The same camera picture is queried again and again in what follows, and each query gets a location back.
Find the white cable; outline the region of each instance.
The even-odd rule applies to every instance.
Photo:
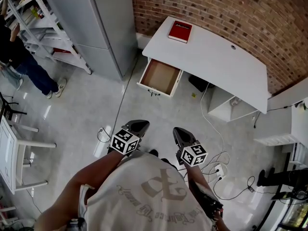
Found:
[[[210,174],[211,171],[214,169],[214,167],[216,167],[218,164],[221,164],[221,165],[224,165],[224,166],[226,167],[227,171],[226,171],[226,174],[224,174],[224,175],[227,175],[227,173],[228,173],[228,167],[227,167],[227,165],[228,165],[229,162],[230,162],[230,155],[229,155],[229,153],[227,153],[227,152],[224,151],[225,142],[224,142],[224,140],[223,140],[223,137],[222,137],[221,133],[218,132],[217,129],[212,125],[212,123],[205,117],[205,115],[204,115],[204,113],[203,113],[203,110],[202,110],[202,99],[204,98],[204,96],[205,96],[205,94],[206,94],[206,91],[207,91],[207,88],[208,88],[208,85],[209,85],[209,84],[210,84],[210,83],[207,84],[206,89],[205,89],[205,91],[204,91],[204,93],[203,93],[203,95],[202,95],[202,98],[201,98],[201,100],[200,100],[201,113],[202,113],[203,118],[212,126],[212,128],[216,131],[216,133],[218,133],[218,134],[220,135],[220,137],[221,137],[221,139],[222,139],[222,151],[221,151],[221,153],[219,153],[219,154],[217,154],[216,156],[214,156],[214,157],[212,158],[212,160],[211,160],[206,166],[204,166],[204,167],[201,169],[201,172],[203,173],[203,170],[204,170],[206,167],[208,167],[208,166],[211,165],[211,164],[214,164],[213,167],[212,167],[212,168],[210,169],[210,171],[209,171],[209,174]],[[222,162],[219,161],[219,158],[220,158],[221,155],[223,155],[224,153],[227,154],[227,155],[228,155],[228,158],[229,158],[229,160],[228,160],[227,163],[222,163]],[[211,183],[211,182],[213,182],[214,180],[211,181],[211,175],[208,176],[208,183]]]

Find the drawer handle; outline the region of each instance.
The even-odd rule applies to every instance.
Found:
[[[160,96],[160,93],[154,93],[153,91],[150,92],[150,90],[148,90],[148,92],[151,94],[151,96],[155,95],[155,96]]]

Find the black shirt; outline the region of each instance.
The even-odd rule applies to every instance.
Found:
[[[10,42],[11,30],[5,24],[3,15],[0,15],[0,61],[7,64],[11,60],[11,66],[17,68],[30,55],[30,52],[19,37],[16,37],[14,42]]]

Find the white t-shirt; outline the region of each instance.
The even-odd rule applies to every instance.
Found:
[[[213,225],[180,173],[141,152],[123,161],[88,200],[85,220],[89,231],[211,231]]]

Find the sneaker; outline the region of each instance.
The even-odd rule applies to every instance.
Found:
[[[66,79],[62,78],[58,81],[58,88],[59,90],[55,92],[54,94],[56,95],[57,98],[59,98],[66,86]]]
[[[20,87],[21,87],[21,85],[23,84],[23,82],[24,82],[24,80],[23,80],[23,78],[21,78],[21,79],[19,80],[19,87],[17,88],[17,90],[20,89]]]
[[[149,153],[158,157],[158,151],[155,149],[151,150]]]
[[[269,176],[270,176],[270,175],[273,175],[274,173],[275,173],[275,168],[272,167],[272,168],[270,169],[270,171],[269,171]]]
[[[258,187],[262,186],[264,179],[265,179],[265,170],[262,170],[259,174],[259,178],[258,178],[258,181],[257,181]]]
[[[52,91],[50,91],[47,95],[46,98],[50,99],[52,97]]]

